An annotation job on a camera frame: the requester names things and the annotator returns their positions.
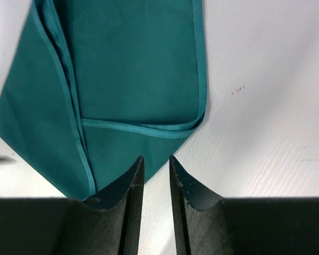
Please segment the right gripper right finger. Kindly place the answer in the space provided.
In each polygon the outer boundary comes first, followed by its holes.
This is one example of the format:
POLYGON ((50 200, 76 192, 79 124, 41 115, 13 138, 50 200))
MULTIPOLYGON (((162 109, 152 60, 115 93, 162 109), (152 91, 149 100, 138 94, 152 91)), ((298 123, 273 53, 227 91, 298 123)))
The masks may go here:
POLYGON ((177 254, 319 254, 319 198, 224 198, 169 168, 177 254))

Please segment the teal cloth napkin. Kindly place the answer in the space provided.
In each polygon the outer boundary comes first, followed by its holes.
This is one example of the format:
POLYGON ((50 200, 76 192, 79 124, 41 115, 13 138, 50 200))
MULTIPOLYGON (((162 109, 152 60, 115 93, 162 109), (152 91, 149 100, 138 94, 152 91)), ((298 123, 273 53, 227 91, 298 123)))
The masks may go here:
POLYGON ((138 156, 151 178, 206 103, 201 1, 33 1, 0 95, 0 137, 82 200, 138 156))

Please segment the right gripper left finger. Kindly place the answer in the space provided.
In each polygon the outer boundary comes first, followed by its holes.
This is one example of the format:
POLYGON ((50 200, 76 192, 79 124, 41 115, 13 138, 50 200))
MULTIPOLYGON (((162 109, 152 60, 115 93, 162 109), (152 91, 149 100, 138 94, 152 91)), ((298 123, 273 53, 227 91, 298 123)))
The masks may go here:
POLYGON ((0 198, 0 254, 137 254, 145 162, 85 200, 0 198))

